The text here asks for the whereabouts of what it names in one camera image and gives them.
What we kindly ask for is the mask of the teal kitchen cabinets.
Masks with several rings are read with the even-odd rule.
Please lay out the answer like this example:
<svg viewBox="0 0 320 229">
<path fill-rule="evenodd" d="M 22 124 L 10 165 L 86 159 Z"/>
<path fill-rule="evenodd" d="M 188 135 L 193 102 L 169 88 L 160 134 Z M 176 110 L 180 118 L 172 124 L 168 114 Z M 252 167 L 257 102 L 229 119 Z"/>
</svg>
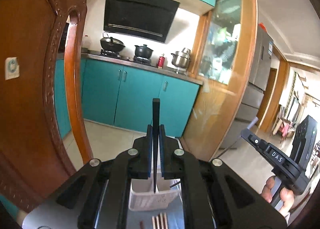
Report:
<svg viewBox="0 0 320 229">
<path fill-rule="evenodd" d="M 152 100 L 161 102 L 167 136 L 183 134 L 200 85 L 179 78 L 97 59 L 81 59 L 82 116 L 97 123 L 146 132 Z"/>
</svg>

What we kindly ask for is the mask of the steel kitchen countertop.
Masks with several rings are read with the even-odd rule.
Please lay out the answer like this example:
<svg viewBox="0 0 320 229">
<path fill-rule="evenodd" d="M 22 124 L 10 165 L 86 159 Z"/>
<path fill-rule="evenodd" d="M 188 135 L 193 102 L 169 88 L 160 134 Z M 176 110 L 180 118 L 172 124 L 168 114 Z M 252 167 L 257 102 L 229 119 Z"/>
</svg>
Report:
<svg viewBox="0 0 320 229">
<path fill-rule="evenodd" d="M 131 62 L 131 61 L 126 61 L 126 60 L 121 60 L 121 59 L 114 59 L 111 57 L 105 57 L 105 56 L 101 56 L 101 55 L 95 55 L 95 54 L 88 54 L 88 53 L 81 53 L 81 57 L 80 59 L 93 59 L 93 60 L 98 60 L 98 61 L 104 61 L 104 62 L 108 62 L 108 63 L 114 63 L 114 64 L 118 64 L 118 65 L 122 65 L 122 66 L 127 66 L 127 67 L 132 67 L 132 68 L 136 68 L 136 69 L 142 69 L 142 70 L 146 70 L 148 72 L 153 72 L 153 73 L 158 73 L 158 74 L 162 74 L 165 76 L 170 76 L 173 78 L 177 78 L 180 80 L 184 80 L 184 81 L 188 81 L 191 83 L 195 83 L 197 85 L 202 86 L 203 85 L 203 81 L 199 80 L 199 79 L 195 79 L 192 78 L 184 73 L 182 74 L 177 74 L 175 71 L 172 71 L 171 69 L 167 70 L 167 69 L 158 69 L 154 66 L 147 66 L 147 65 L 143 65 L 140 63 L 135 63 L 135 62 Z"/>
</svg>

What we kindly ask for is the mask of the white plastic utensil basket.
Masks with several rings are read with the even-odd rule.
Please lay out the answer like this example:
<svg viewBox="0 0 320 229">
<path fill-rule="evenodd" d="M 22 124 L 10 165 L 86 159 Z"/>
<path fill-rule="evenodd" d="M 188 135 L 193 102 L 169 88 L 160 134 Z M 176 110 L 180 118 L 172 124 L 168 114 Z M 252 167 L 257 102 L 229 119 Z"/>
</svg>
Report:
<svg viewBox="0 0 320 229">
<path fill-rule="evenodd" d="M 147 180 L 131 180 L 129 210 L 154 211 L 166 209 L 169 204 L 180 196 L 179 186 L 170 188 L 176 181 L 157 178 L 156 192 L 153 191 L 153 178 Z"/>
</svg>

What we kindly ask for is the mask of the reddish brown chopstick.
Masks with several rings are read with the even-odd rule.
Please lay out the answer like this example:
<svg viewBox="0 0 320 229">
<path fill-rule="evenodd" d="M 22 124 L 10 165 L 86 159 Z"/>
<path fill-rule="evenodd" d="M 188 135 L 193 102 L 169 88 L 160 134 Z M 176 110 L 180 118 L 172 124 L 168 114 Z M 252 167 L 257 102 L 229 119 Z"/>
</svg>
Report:
<svg viewBox="0 0 320 229">
<path fill-rule="evenodd" d="M 145 227 L 144 227 L 144 222 L 143 221 L 140 221 L 139 222 L 139 226 L 140 226 L 140 229 L 144 229 Z"/>
</svg>

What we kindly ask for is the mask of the beige wood chopstick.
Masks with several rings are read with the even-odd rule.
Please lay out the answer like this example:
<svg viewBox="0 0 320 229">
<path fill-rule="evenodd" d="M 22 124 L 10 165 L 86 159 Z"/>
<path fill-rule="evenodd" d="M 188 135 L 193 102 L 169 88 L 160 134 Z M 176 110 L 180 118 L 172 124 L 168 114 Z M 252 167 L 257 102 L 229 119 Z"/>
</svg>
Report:
<svg viewBox="0 0 320 229">
<path fill-rule="evenodd" d="M 159 215 L 156 216 L 156 221 L 157 221 L 157 229 L 161 229 L 161 226 L 159 224 Z"/>
</svg>

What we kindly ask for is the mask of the tan wood chopstick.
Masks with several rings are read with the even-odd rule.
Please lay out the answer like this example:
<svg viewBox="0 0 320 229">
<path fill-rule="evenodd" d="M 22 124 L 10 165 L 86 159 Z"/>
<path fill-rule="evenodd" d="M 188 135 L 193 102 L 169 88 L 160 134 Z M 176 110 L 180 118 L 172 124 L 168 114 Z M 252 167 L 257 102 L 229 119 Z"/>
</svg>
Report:
<svg viewBox="0 0 320 229">
<path fill-rule="evenodd" d="M 168 219 L 167 219 L 166 213 L 163 213 L 163 226 L 164 226 L 164 229 L 168 229 Z"/>
</svg>

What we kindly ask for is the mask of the silver refrigerator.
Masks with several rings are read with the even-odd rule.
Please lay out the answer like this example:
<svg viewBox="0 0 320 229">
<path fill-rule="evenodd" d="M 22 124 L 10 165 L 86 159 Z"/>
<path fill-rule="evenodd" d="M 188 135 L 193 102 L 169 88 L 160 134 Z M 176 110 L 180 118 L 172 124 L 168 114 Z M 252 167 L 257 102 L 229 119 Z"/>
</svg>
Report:
<svg viewBox="0 0 320 229">
<path fill-rule="evenodd" d="M 221 143 L 220 148 L 238 148 L 236 142 L 243 129 L 257 117 L 267 87 L 272 61 L 273 39 L 261 26 L 257 28 L 257 40 L 248 84 L 234 121 Z"/>
</svg>

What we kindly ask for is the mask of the gas stove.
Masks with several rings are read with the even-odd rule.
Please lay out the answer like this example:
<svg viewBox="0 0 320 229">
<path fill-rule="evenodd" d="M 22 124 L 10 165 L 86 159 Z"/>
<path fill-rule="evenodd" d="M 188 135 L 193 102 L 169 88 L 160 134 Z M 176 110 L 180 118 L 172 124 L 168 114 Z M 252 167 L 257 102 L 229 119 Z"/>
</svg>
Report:
<svg viewBox="0 0 320 229">
<path fill-rule="evenodd" d="M 130 62 L 135 62 L 135 63 L 142 64 L 142 65 L 151 66 L 151 60 L 143 58 L 143 57 L 123 56 L 123 55 L 120 55 L 118 52 L 113 52 L 113 51 L 104 50 L 104 49 L 102 49 L 100 51 L 100 55 L 104 56 L 104 57 L 110 57 L 110 58 L 113 58 L 113 59 L 120 59 L 120 60 L 124 60 L 124 61 L 130 61 Z"/>
</svg>

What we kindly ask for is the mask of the black clay pot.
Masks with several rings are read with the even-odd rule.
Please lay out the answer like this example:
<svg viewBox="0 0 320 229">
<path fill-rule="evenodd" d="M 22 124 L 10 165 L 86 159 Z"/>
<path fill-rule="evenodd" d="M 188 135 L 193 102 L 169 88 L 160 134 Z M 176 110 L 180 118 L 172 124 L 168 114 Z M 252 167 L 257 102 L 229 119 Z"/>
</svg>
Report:
<svg viewBox="0 0 320 229">
<path fill-rule="evenodd" d="M 135 45 L 135 56 L 141 57 L 144 59 L 150 59 L 152 56 L 153 50 L 150 49 L 146 44 L 142 46 Z"/>
</svg>

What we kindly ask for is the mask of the black wok with lid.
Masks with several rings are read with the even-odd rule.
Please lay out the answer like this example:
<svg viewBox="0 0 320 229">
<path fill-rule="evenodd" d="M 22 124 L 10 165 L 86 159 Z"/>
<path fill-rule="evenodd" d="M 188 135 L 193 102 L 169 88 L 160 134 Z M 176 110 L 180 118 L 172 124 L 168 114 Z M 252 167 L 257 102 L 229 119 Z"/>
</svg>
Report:
<svg viewBox="0 0 320 229">
<path fill-rule="evenodd" d="M 108 33 L 103 33 L 103 37 L 100 39 L 100 45 L 103 48 L 103 50 L 115 53 L 119 53 L 125 48 L 123 42 L 121 42 L 118 39 L 114 39 L 113 37 L 110 37 Z"/>
</svg>

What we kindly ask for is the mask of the stainless steel pot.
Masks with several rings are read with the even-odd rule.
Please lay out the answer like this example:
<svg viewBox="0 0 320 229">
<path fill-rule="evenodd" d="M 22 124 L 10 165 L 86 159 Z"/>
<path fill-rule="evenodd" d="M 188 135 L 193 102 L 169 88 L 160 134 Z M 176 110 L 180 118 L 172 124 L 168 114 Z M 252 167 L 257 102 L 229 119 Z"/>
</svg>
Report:
<svg viewBox="0 0 320 229">
<path fill-rule="evenodd" d="M 190 53 L 191 51 L 188 48 L 172 53 L 171 63 L 177 68 L 187 69 L 191 61 Z"/>
</svg>

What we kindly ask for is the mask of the wooden framed glass door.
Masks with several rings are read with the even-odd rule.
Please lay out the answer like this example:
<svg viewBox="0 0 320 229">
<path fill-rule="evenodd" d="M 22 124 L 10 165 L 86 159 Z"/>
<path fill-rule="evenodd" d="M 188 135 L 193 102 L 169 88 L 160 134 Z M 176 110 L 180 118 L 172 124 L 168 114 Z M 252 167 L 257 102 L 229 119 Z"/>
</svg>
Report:
<svg viewBox="0 0 320 229">
<path fill-rule="evenodd" d="M 182 144 L 210 160 L 223 142 L 240 107 L 254 57 L 257 0 L 216 0 L 200 17 L 189 67 L 201 81 Z"/>
</svg>

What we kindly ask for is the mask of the white sticker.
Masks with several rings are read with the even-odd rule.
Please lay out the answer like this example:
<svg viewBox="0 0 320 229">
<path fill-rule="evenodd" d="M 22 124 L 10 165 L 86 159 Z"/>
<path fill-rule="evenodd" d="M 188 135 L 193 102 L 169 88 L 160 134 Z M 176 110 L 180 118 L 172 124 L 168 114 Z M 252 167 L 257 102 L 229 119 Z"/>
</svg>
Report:
<svg viewBox="0 0 320 229">
<path fill-rule="evenodd" d="M 20 66 L 17 57 L 8 57 L 5 59 L 5 79 L 14 79 L 20 76 Z"/>
</svg>

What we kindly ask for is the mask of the black range hood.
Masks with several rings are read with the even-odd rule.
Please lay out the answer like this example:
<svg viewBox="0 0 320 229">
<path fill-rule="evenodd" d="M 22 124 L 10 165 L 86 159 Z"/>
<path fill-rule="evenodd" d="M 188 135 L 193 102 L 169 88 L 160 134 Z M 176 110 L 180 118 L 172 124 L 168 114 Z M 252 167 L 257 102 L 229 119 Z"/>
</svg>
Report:
<svg viewBox="0 0 320 229">
<path fill-rule="evenodd" d="M 174 0 L 106 0 L 103 30 L 164 43 L 179 5 Z"/>
</svg>

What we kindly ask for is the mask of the carved wooden chair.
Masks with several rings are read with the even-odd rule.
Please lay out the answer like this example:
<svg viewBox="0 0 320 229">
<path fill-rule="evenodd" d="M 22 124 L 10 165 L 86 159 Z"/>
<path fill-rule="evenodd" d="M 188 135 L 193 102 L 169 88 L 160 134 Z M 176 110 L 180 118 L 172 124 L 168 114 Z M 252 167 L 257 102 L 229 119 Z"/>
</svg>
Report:
<svg viewBox="0 0 320 229">
<path fill-rule="evenodd" d="M 54 101 L 64 29 L 69 120 L 82 160 L 93 157 L 80 95 L 86 13 L 86 0 L 1 0 L 1 193 L 25 212 L 75 173 L 59 133 Z M 17 57 L 18 78 L 5 79 L 8 57 Z"/>
</svg>

